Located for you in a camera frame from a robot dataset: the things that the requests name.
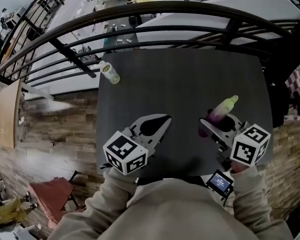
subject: cable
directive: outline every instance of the cable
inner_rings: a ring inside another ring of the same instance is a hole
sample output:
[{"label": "cable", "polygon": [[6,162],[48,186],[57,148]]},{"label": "cable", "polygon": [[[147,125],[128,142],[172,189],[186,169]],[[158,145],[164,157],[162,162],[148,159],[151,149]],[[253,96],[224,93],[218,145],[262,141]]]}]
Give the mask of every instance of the cable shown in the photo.
[{"label": "cable", "polygon": [[267,197],[267,196],[271,193],[272,187],[273,187],[274,182],[275,182],[275,177],[276,177],[276,168],[274,167],[274,164],[272,163],[272,160],[271,160],[271,165],[272,165],[272,168],[273,168],[273,170],[274,170],[274,174],[273,174],[272,184],[271,184],[270,190],[269,190],[269,192],[265,195],[265,197]]},{"label": "cable", "polygon": [[22,134],[22,138],[23,140],[26,142],[28,140],[28,128],[27,128],[27,113],[28,113],[28,110],[27,110],[27,107],[26,105],[23,105],[20,110],[23,110],[25,108],[25,115],[24,115],[24,123],[22,125],[22,128],[21,128],[21,134]]}]

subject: floor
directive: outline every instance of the floor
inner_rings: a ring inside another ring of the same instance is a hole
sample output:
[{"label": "floor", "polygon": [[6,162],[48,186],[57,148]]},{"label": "floor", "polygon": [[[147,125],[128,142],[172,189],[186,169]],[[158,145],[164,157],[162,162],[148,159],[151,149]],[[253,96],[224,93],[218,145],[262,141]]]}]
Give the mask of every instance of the floor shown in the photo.
[{"label": "floor", "polygon": [[[7,197],[23,196],[29,182],[44,182],[54,177],[69,180],[77,170],[80,175],[73,181],[73,194],[83,204],[103,182],[102,176],[97,175],[96,164],[98,91],[58,95],[55,101],[26,101],[26,105],[27,142],[21,142],[19,126],[17,148],[0,148],[0,179],[7,186]],[[269,163],[259,170],[265,174],[267,193],[271,189],[268,195],[271,216],[285,219],[300,203],[300,122],[274,129],[273,136],[273,166]],[[232,201],[229,198],[226,203],[230,213],[233,213]],[[41,237],[51,233],[40,209],[24,222],[25,226],[32,224],[42,226]]]},{"label": "floor", "polygon": [[[60,7],[63,7],[63,5],[61,4],[56,4],[54,0],[49,0],[48,5],[51,7],[50,14],[47,14],[43,7],[40,6],[38,3],[36,3],[27,14],[27,17],[32,21],[32,23],[34,23],[38,28],[43,29],[44,32],[47,32],[49,30],[49,27],[54,20],[54,16],[58,13]],[[23,22],[15,31],[13,35],[15,39],[18,38],[19,33],[21,32],[20,37],[14,48],[16,52],[18,52],[22,47],[27,46],[31,42],[31,40],[27,38],[27,32],[30,29],[31,27],[28,24],[26,24],[26,22]],[[8,33],[9,32],[7,30],[3,30],[2,36],[5,37]],[[32,57],[33,53],[28,53],[25,59],[22,57],[17,61],[15,68],[18,68],[18,65],[21,65],[23,63],[23,60],[25,63],[29,62],[32,59]],[[13,64],[9,68],[7,68],[6,73],[10,74],[15,68]],[[12,77],[19,77],[20,75],[22,76],[23,74],[27,73],[27,70],[28,67],[22,69],[21,73],[18,72],[14,74]]]},{"label": "floor", "polygon": [[[124,5],[126,2],[127,2],[127,0],[110,0],[105,4],[105,8],[121,6],[121,5]],[[91,13],[94,6],[97,6],[97,5],[98,4],[97,4],[96,0],[92,0],[90,2],[85,2],[85,0],[66,0],[65,6],[62,6],[58,10],[58,12],[56,13],[54,19],[51,21],[47,30],[51,30],[51,29],[61,25],[62,23],[68,22],[74,18],[78,18],[79,16]],[[151,15],[150,16],[149,15],[142,16],[143,22],[146,22],[150,19],[151,19]],[[112,26],[112,24],[116,24],[119,29],[122,29],[121,24],[125,24],[126,25],[125,28],[130,27],[128,18],[120,18],[120,19],[111,20],[108,24],[107,31],[109,31],[109,28],[110,28],[110,26]],[[105,30],[105,22],[101,22],[101,23],[95,24],[94,26],[87,26],[82,29],[73,31],[72,33],[61,36],[61,37],[59,37],[59,40],[63,43],[69,44],[69,43],[75,42],[77,40],[81,40],[84,38],[102,34],[104,32],[104,30]],[[118,38],[122,38],[123,42],[125,44],[127,44],[128,43],[127,39],[131,39],[132,42],[134,42],[136,40],[136,35],[129,34],[129,35],[125,35],[125,36],[119,36]],[[99,49],[99,48],[103,48],[103,47],[116,46],[117,44],[120,44],[120,43],[117,43],[118,38],[112,37],[112,38],[108,38],[106,40],[104,40],[104,39],[97,40],[94,42],[86,43],[85,47],[87,48],[88,46],[90,46],[91,49]],[[50,44],[43,45],[42,47],[40,47],[36,50],[35,57],[45,54],[48,51],[51,51],[52,49],[54,49],[54,48]],[[82,45],[75,47],[75,49],[77,52],[79,52],[82,49]],[[101,57],[103,55],[103,53],[98,53],[97,55],[99,57]],[[35,70],[45,64],[50,63],[51,61],[57,61],[57,60],[60,60],[63,58],[64,58],[64,56],[60,53],[53,54],[47,58],[44,58],[38,62],[35,62],[32,65],[31,70]],[[70,62],[60,63],[58,65],[51,66],[49,68],[46,68],[43,71],[39,71],[39,72],[36,72],[36,73],[30,75],[29,79],[33,79],[33,78],[39,77],[43,74],[54,72],[56,70],[60,70],[60,69],[63,69],[63,68],[69,67],[69,66],[71,66]],[[32,81],[31,84],[36,84],[36,83],[40,83],[42,81],[53,79],[56,77],[62,77],[62,76],[66,76],[69,74],[78,73],[80,71],[81,70],[78,68],[68,70],[65,72],[61,72],[58,74],[47,76],[42,79]],[[63,80],[63,82],[56,81],[56,82],[49,82],[46,84],[42,84],[42,85],[39,85],[38,88],[40,88],[40,89],[42,89],[42,91],[48,92],[50,94],[58,94],[58,93],[64,93],[64,92],[70,92],[70,91],[84,90],[84,89],[88,89],[88,88],[97,88],[99,86],[98,81],[91,81],[91,79],[87,75],[82,75],[80,77],[82,79],[79,82],[81,82],[81,83],[84,82],[85,84],[78,84],[75,86],[75,88],[72,88],[72,89],[69,89],[69,87],[73,87],[73,85],[70,84],[70,81],[71,81],[70,78]],[[34,97],[34,96],[29,95],[27,97],[27,99],[30,99],[31,97]]]}]

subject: wooden panel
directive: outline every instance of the wooden panel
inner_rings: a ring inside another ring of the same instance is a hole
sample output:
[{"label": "wooden panel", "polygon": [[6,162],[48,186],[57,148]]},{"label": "wooden panel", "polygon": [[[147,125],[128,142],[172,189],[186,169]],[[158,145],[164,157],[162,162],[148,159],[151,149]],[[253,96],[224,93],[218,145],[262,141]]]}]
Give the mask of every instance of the wooden panel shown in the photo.
[{"label": "wooden panel", "polygon": [[0,146],[14,149],[19,108],[20,80],[0,92]]},{"label": "wooden panel", "polygon": [[10,57],[10,55],[12,54],[13,52],[13,47],[15,45],[15,43],[17,42],[18,40],[16,40],[15,38],[12,38],[11,41],[10,41],[10,44],[5,52],[5,54],[3,55],[2,57],[2,61],[1,62],[4,62],[6,59],[8,59]]}]

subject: bottle cap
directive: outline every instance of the bottle cap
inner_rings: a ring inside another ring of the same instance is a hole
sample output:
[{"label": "bottle cap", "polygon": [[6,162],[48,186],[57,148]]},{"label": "bottle cap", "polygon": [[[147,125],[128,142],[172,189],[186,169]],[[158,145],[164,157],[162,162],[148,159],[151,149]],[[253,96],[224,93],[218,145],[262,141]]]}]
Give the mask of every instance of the bottle cap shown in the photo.
[{"label": "bottle cap", "polygon": [[239,97],[238,95],[233,95],[230,100],[233,102],[233,103],[236,103],[238,101]]},{"label": "bottle cap", "polygon": [[100,71],[102,71],[102,69],[106,66],[106,63],[103,60],[101,60],[99,62],[99,66],[100,66]]}]

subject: chair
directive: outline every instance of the chair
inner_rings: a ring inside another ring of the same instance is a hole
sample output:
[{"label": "chair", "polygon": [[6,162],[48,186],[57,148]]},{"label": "chair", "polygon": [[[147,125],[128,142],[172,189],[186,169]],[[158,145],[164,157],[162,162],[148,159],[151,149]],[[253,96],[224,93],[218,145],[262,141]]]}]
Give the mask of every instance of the chair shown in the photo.
[{"label": "chair", "polygon": [[75,171],[69,181],[64,177],[57,177],[50,181],[31,182],[29,184],[28,189],[34,197],[37,197],[39,206],[48,219],[50,229],[55,229],[62,217],[69,213],[64,210],[67,201],[73,201],[76,208],[79,208],[75,197],[72,195],[74,186],[71,184],[77,174],[78,172]]},{"label": "chair", "polygon": [[129,17],[129,24],[130,24],[131,28],[137,27],[138,26],[137,17],[136,16],[130,16]]}]

